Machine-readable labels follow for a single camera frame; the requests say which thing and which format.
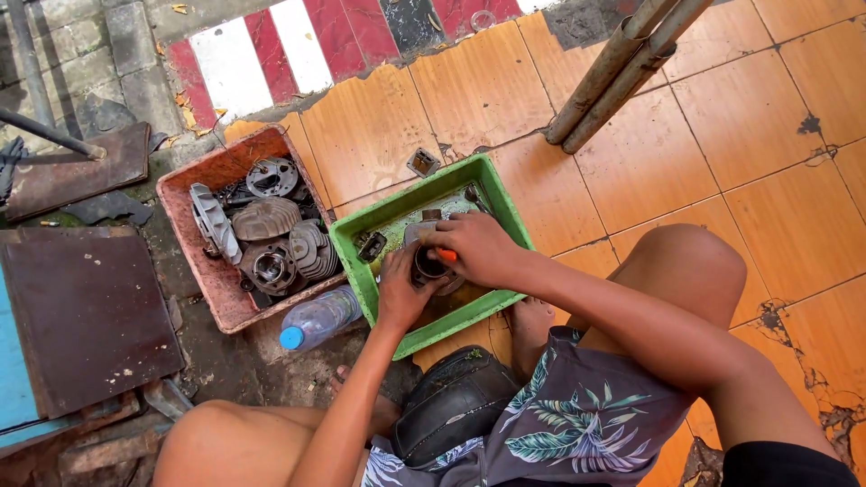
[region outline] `black bag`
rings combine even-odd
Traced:
[[[484,348],[456,350],[412,390],[393,426],[395,455],[418,468],[469,439],[490,434],[519,390],[511,369]]]

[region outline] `red plastic crate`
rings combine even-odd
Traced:
[[[210,305],[210,312],[216,319],[216,325],[223,333],[237,333],[274,315],[285,315],[298,303],[346,282],[346,273],[341,272],[317,283],[312,288],[260,310],[253,304],[249,293],[238,287],[241,275],[235,266],[222,258],[208,258],[202,251],[206,242],[192,216],[190,185],[201,183],[215,191],[245,177],[255,161],[272,156],[282,157],[286,154],[291,154],[298,172],[313,195],[325,225],[330,227],[331,218],[310,180],[307,169],[301,163],[301,158],[294,150],[286,131],[276,124],[267,125],[243,139],[232,142],[226,148],[216,149],[189,165],[166,174],[157,183],[157,194],[171,220],[171,227],[178,237],[180,248],[192,267],[192,273],[202,289],[204,299]]]

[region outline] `bare foot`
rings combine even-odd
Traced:
[[[522,384],[532,377],[535,364],[547,344],[547,332],[553,326],[553,306],[527,296],[508,309],[511,315],[512,362],[514,373]]]
[[[337,377],[331,378],[331,397],[336,398],[339,390],[343,388],[343,382],[349,378],[352,368],[349,366],[337,367]],[[400,406],[382,394],[376,396],[373,403],[373,415],[370,418],[370,431],[386,438],[391,437],[391,426],[400,417]]]

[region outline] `water bottle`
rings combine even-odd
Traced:
[[[280,344],[289,350],[309,350],[360,317],[358,298],[343,284],[292,308],[282,320]]]

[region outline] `blue board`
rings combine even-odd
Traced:
[[[21,340],[0,268],[0,432],[39,420]]]

